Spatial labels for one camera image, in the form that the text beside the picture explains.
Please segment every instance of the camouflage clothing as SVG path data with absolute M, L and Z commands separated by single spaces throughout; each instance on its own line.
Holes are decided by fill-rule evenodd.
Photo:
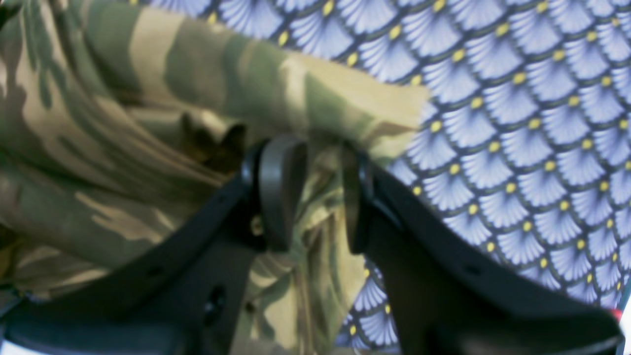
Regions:
M 7 0 L 2 14 L 2 283 L 49 299 L 105 275 L 173 233 L 247 147 L 292 131 L 310 147 L 296 243 L 254 265 L 239 334 L 328 352 L 364 281 L 336 142 L 388 164 L 428 92 L 157 9 Z

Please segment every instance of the yellow dot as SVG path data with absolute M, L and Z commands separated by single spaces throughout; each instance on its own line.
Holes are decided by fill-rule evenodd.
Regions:
M 559 49 L 558 51 L 555 51 L 554 54 L 552 55 L 552 58 L 554 59 L 555 62 L 562 61 L 565 58 L 565 51 L 563 49 Z
M 456 175 L 460 172 L 460 165 L 454 164 L 449 168 L 449 174 Z
M 497 27 L 497 29 L 495 30 L 495 35 L 498 37 L 501 37 L 507 34 L 509 30 L 510 30 L 510 25 L 507 22 L 505 22 Z
M 537 12 L 542 13 L 548 9 L 548 1 L 542 1 L 537 5 Z
M 420 75 L 415 75 L 412 80 L 410 80 L 410 84 L 414 85 L 414 86 L 418 86 L 421 85 L 421 82 L 423 81 L 423 77 Z
M 592 142 L 591 139 L 586 139 L 582 143 L 582 147 L 584 150 L 592 149 L 593 146 L 594 146 L 594 142 Z
M 474 110 L 481 108 L 483 104 L 484 100 L 479 96 L 471 100 L 471 108 Z
M 324 7 L 322 8 L 322 13 L 324 14 L 324 16 L 329 16 L 329 14 L 333 12 L 334 7 L 335 7 L 335 4 L 333 3 L 333 0 L 327 1 L 326 4 L 324 4 Z
M 459 49 L 453 54 L 452 59 L 454 60 L 454 62 L 460 62 L 461 60 L 463 60 L 465 53 L 466 52 L 464 48 Z
M 506 192 L 508 193 L 513 193 L 516 189 L 517 185 L 515 185 L 514 183 L 509 183 L 508 185 L 506 185 Z
M 526 73 L 517 73 L 515 74 L 515 76 L 513 76 L 513 83 L 515 85 L 519 85 L 524 81 L 526 81 Z
M 500 142 L 498 141 L 492 141 L 491 144 L 488 146 L 488 151 L 491 153 L 495 153 L 498 150 L 500 150 Z
M 573 96 L 570 96 L 570 99 L 568 100 L 567 103 L 571 107 L 576 107 L 581 103 L 581 99 L 578 96 L 573 95 Z
M 598 39 L 598 34 L 596 33 L 596 31 L 590 31 L 587 33 L 588 42 L 594 42 L 597 39 Z
M 556 168 L 557 168 L 557 163 L 555 163 L 553 160 L 546 162 L 546 166 L 545 166 L 546 171 L 552 171 Z
M 353 53 L 348 56 L 346 63 L 348 64 L 348 66 L 354 66 L 357 63 L 357 53 Z
M 434 12 L 438 12 L 445 7 L 446 0 L 436 0 L 434 3 Z
M 537 129 L 541 126 L 541 120 L 538 118 L 533 118 L 528 122 L 528 128 Z
M 401 34 L 401 25 L 396 25 L 390 30 L 390 39 L 395 39 Z
M 442 128 L 442 122 L 434 121 L 434 122 L 432 122 L 430 130 L 432 130 L 432 132 L 436 133 L 436 132 L 440 131 L 441 128 Z
M 287 43 L 288 39 L 289 33 L 287 33 L 287 31 L 283 31 L 283 33 L 280 34 L 280 37 L 278 37 L 278 44 L 283 46 Z
M 212 13 L 208 16 L 208 23 L 215 24 L 217 23 L 217 13 Z

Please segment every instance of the camouflage sleeve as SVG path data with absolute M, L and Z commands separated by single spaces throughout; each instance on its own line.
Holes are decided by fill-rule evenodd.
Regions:
M 343 237 L 337 139 L 386 165 L 428 92 L 157 9 L 3 6 L 16 13 L 0 24 L 0 224 L 28 240 L 10 279 L 52 296 L 123 265 L 230 178 L 212 164 L 219 151 L 292 131 L 310 150 L 296 243 L 254 265 L 257 311 L 242 333 L 293 351 L 329 346 L 363 283 Z M 239 127 L 242 147 L 227 142 Z

